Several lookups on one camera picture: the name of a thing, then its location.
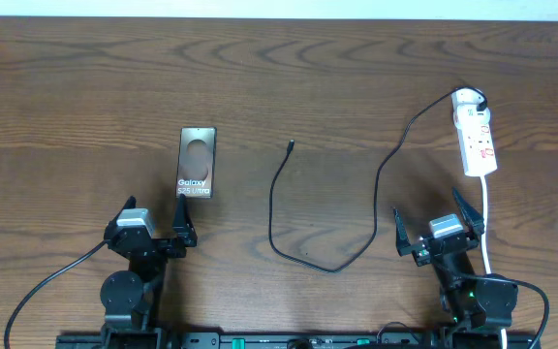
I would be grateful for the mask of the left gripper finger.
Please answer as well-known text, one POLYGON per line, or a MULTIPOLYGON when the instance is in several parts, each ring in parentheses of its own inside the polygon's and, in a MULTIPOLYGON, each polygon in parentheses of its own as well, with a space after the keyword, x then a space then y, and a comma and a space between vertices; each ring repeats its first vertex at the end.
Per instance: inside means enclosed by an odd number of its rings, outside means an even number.
POLYGON ((197 246, 198 236, 189 214, 187 197, 184 194, 179 194, 177 197, 172 229, 185 247, 197 246))
POLYGON ((137 199, 134 196, 130 196, 125 202, 124 206, 115 214, 115 216, 108 222, 109 227, 115 227, 117 225, 117 219, 121 213, 126 209, 135 208, 137 205, 137 199))

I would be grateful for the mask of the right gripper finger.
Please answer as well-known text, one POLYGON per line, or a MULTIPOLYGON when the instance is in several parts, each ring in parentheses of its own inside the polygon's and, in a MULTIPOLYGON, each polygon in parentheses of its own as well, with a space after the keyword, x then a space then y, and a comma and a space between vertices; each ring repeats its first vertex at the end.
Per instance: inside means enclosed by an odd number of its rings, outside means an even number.
POLYGON ((413 245, 409 241, 403 220, 397 208, 393 209, 393 216, 396 226, 396 250, 400 256, 405 256, 413 251, 413 245))
POLYGON ((455 187, 452 188, 452 195, 469 231, 476 237, 483 235, 485 233, 483 216, 461 196, 455 187))

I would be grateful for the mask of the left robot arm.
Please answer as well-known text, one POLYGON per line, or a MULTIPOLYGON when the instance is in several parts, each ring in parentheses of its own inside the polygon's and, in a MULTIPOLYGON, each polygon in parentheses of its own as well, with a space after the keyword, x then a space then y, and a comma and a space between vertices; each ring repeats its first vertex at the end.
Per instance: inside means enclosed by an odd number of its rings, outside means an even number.
POLYGON ((177 334, 158 324, 159 304, 167 264, 184 258, 188 247, 197 245, 187 198, 176 200, 171 238, 155 238, 155 225, 146 208, 137 208, 130 197, 105 228, 109 250, 128 262, 126 270, 111 274, 101 287, 105 308, 101 329, 103 348, 178 348, 177 334))

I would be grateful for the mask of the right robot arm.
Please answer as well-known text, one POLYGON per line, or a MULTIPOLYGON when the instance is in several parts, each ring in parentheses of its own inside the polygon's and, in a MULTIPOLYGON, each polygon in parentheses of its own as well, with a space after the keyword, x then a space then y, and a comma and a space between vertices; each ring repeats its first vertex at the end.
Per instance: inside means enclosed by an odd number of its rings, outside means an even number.
POLYGON ((431 221, 431 234, 416 243, 409 241, 399 211, 393 211, 398 254, 412 256, 419 267, 433 267, 443 309, 454 319, 452 325, 440 329, 444 348, 457 348, 455 340, 463 334, 499 336, 512 324, 518 294, 517 287, 506 278, 475 274, 468 252, 481 244, 484 218, 457 190, 452 195, 460 213, 431 221))

